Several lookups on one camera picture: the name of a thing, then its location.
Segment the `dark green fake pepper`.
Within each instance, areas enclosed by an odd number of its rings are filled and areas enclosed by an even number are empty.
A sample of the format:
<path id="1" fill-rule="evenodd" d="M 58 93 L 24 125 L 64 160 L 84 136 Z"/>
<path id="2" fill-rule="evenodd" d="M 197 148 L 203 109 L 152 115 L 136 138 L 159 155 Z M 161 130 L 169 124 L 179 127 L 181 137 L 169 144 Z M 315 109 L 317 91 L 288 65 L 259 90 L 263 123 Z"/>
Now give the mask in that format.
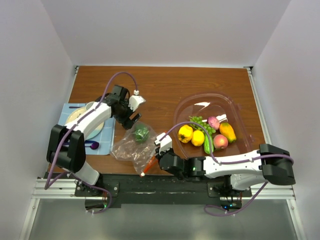
<path id="1" fill-rule="evenodd" d="M 144 143 L 149 139 L 150 129 L 144 123 L 137 123 L 134 127 L 133 135 L 137 143 Z"/>

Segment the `yellow fake bell pepper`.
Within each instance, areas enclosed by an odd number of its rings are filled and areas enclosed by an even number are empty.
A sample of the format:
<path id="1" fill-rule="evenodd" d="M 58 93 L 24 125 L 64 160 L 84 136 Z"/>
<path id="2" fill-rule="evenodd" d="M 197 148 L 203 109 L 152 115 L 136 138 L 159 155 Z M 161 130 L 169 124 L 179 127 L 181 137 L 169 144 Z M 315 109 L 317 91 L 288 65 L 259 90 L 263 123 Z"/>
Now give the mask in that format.
<path id="1" fill-rule="evenodd" d="M 183 125 L 179 131 L 178 131 L 178 140 L 181 143 L 188 143 L 191 141 L 192 137 L 193 137 L 193 128 L 189 125 Z"/>

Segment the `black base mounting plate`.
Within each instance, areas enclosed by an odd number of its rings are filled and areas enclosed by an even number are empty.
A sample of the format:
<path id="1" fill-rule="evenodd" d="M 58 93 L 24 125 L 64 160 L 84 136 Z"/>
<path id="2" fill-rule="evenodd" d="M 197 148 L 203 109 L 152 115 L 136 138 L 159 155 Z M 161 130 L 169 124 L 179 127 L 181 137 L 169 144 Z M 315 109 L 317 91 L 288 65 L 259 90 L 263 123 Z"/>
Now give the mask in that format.
<path id="1" fill-rule="evenodd" d="M 213 180 L 178 180 L 170 175 L 102 174 L 98 188 L 86 186 L 74 176 L 70 180 L 75 197 L 85 198 L 85 208 L 100 211 L 125 204 L 142 205 L 214 205 L 224 210 L 238 210 L 250 189 L 232 190 L 227 177 Z"/>

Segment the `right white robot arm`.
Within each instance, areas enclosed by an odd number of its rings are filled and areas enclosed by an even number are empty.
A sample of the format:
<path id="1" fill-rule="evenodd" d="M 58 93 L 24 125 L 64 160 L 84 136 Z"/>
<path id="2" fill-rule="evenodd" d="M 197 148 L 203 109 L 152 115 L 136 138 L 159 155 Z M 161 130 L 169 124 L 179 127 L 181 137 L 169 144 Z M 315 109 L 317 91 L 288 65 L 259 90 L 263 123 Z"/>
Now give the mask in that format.
<path id="1" fill-rule="evenodd" d="M 209 180 L 228 177 L 223 192 L 230 197 L 260 183 L 290 186 L 296 183 L 290 153 L 282 148 L 260 144 L 258 150 L 212 158 L 183 159 L 170 148 L 156 157 L 159 167 L 179 180 Z"/>

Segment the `clear zip top bag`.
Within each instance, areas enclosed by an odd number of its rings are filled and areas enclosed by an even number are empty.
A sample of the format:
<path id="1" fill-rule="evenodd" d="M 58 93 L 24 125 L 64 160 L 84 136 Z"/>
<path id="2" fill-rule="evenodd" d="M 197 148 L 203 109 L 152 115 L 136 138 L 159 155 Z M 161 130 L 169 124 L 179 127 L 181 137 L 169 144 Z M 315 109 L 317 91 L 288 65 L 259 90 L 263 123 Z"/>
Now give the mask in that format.
<path id="1" fill-rule="evenodd" d="M 118 161 L 132 162 L 137 174 L 144 177 L 155 160 L 154 155 L 156 153 L 156 146 L 154 141 L 157 134 L 151 126 L 143 123 L 149 127 L 149 139 L 143 143 L 136 142 L 133 132 L 138 123 L 143 122 L 138 121 L 131 129 L 127 130 L 124 137 L 113 144 L 110 154 Z"/>

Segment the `light green fake gourd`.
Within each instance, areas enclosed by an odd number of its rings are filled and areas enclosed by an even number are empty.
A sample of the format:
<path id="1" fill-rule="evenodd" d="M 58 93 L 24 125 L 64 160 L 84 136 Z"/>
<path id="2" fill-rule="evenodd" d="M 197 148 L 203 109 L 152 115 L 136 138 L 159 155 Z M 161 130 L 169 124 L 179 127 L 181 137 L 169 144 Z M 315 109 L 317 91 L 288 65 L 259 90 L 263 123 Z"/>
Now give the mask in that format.
<path id="1" fill-rule="evenodd" d="M 210 155 L 214 152 L 214 145 L 213 145 L 213 138 L 212 136 L 209 134 L 205 134 L 204 135 L 204 142 L 203 142 L 203 148 L 204 148 L 204 152 L 207 155 Z"/>

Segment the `pink fake peach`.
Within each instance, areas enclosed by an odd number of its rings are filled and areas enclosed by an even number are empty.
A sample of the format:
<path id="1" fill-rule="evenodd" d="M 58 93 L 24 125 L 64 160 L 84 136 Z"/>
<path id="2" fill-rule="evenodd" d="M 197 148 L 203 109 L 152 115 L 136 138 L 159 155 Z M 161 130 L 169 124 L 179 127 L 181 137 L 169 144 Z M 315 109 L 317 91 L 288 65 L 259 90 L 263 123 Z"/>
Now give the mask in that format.
<path id="1" fill-rule="evenodd" d="M 217 134 L 213 138 L 213 146 L 217 150 L 227 148 L 228 144 L 229 144 L 228 139 L 225 136 L 223 136 L 222 134 Z"/>

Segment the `green fake grapes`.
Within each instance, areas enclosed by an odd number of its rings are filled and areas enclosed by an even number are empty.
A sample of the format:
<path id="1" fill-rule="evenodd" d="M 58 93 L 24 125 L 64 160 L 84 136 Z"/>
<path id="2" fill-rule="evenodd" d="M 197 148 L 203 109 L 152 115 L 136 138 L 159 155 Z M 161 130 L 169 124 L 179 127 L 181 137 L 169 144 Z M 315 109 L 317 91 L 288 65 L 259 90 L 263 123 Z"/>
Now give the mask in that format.
<path id="1" fill-rule="evenodd" d="M 198 125 L 194 124 L 194 123 L 197 123 L 197 124 L 201 125 L 204 129 L 206 129 L 207 132 L 208 132 L 210 135 L 216 133 L 216 130 L 215 130 L 214 128 L 210 127 L 210 125 L 209 125 L 206 121 L 203 121 L 203 117 L 202 117 L 202 116 L 190 116 L 190 117 L 189 117 L 189 121 L 192 122 L 192 123 L 190 123 L 189 125 L 190 125 L 194 130 L 200 130 L 200 131 L 202 131 L 203 133 L 205 133 L 201 127 L 199 127 Z"/>

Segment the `orange fake fruit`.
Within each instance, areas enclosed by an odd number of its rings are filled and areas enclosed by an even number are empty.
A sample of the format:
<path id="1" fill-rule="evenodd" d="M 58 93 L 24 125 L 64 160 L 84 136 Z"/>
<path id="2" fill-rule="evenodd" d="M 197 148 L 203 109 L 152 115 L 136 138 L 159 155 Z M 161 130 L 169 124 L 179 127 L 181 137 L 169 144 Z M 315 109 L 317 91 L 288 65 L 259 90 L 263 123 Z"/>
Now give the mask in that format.
<path id="1" fill-rule="evenodd" d="M 235 131 L 228 122 L 223 122 L 220 124 L 219 132 L 221 135 L 227 138 L 229 143 L 233 143 L 237 140 Z"/>

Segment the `pink transparent plastic tub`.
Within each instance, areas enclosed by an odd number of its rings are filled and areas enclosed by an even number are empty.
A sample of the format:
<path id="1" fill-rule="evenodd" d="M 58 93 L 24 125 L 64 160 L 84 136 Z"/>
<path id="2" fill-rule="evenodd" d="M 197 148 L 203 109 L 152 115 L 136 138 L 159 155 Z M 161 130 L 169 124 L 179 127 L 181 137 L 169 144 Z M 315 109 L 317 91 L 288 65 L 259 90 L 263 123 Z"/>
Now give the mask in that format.
<path id="1" fill-rule="evenodd" d="M 223 142 L 220 135 L 221 125 L 230 125 L 235 140 L 222 149 L 216 144 L 213 150 L 215 157 L 239 155 L 253 150 L 251 138 L 248 136 L 237 105 L 225 94 L 218 92 L 196 93 L 181 100 L 173 115 L 173 123 L 195 122 L 205 127 L 212 138 Z"/>

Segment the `yellow fake lemon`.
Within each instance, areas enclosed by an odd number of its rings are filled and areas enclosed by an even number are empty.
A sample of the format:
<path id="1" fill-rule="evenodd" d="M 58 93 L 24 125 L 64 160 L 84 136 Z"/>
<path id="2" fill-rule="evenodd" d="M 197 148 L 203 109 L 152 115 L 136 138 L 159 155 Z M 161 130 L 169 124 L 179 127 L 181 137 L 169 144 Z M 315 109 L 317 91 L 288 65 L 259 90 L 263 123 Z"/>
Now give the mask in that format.
<path id="1" fill-rule="evenodd" d="M 200 147 L 205 141 L 205 135 L 202 131 L 200 130 L 195 130 L 193 132 L 193 136 L 191 139 L 191 143 L 195 146 L 195 147 Z"/>

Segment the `purple spoon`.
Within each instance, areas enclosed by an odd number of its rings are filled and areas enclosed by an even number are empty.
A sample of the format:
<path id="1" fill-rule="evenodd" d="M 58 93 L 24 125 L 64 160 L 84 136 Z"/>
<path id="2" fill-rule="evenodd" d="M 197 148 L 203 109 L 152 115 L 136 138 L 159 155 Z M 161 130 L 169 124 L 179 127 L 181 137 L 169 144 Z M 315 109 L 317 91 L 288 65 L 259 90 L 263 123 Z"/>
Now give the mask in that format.
<path id="1" fill-rule="evenodd" d="M 85 140 L 84 142 L 78 142 L 75 145 L 72 145 L 72 149 L 79 150 L 79 149 L 85 149 L 90 148 L 91 150 L 97 150 L 99 148 L 100 144 L 97 141 L 94 140 Z"/>

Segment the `cream floral plate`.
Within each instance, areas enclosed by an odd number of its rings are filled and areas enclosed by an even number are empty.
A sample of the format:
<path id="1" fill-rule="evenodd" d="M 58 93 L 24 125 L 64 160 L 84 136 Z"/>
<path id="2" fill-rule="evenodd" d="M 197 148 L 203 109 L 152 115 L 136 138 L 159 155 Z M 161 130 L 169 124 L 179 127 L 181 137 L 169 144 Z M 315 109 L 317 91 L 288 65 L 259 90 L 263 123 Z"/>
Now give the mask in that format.
<path id="1" fill-rule="evenodd" d="M 85 106 L 74 108 L 74 111 L 67 117 L 65 124 L 68 124 L 68 123 L 74 121 L 75 119 L 77 119 L 79 116 L 81 116 L 85 112 L 86 112 Z M 101 132 L 103 127 L 104 127 L 104 123 L 102 122 L 95 130 L 93 130 L 87 136 L 86 140 L 93 139 L 95 136 L 97 136 Z"/>

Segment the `grey cup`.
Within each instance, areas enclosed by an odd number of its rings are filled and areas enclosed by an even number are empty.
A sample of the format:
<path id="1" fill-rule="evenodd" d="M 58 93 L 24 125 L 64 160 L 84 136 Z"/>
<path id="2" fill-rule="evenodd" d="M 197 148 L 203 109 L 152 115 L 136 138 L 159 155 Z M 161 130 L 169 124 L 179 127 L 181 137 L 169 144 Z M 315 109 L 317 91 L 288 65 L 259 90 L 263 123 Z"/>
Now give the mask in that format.
<path id="1" fill-rule="evenodd" d="M 96 102 L 96 101 L 91 101 L 91 102 L 89 102 L 89 103 L 87 103 L 87 104 L 85 105 L 85 110 L 86 110 L 86 111 L 94 110 L 94 109 L 96 108 L 97 104 L 98 104 L 98 102 Z"/>

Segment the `blue checked cloth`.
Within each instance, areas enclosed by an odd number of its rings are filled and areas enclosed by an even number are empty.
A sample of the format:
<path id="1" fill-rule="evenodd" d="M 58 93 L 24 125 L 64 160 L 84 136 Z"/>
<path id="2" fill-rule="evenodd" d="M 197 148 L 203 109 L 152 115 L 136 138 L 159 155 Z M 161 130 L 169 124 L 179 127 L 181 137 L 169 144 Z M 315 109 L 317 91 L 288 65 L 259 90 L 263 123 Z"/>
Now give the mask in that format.
<path id="1" fill-rule="evenodd" d="M 58 124 L 61 126 L 65 125 L 65 122 L 68 116 L 74 111 L 77 107 L 85 107 L 87 103 L 65 103 L 63 105 Z M 88 139 L 91 141 L 99 142 L 99 148 L 96 150 L 92 150 L 90 148 L 85 148 L 85 152 L 87 155 L 109 155 L 114 143 L 114 135 L 115 135 L 115 123 L 116 120 L 114 118 L 109 118 L 104 122 L 104 127 L 100 131 L 100 133 L 92 139 Z"/>

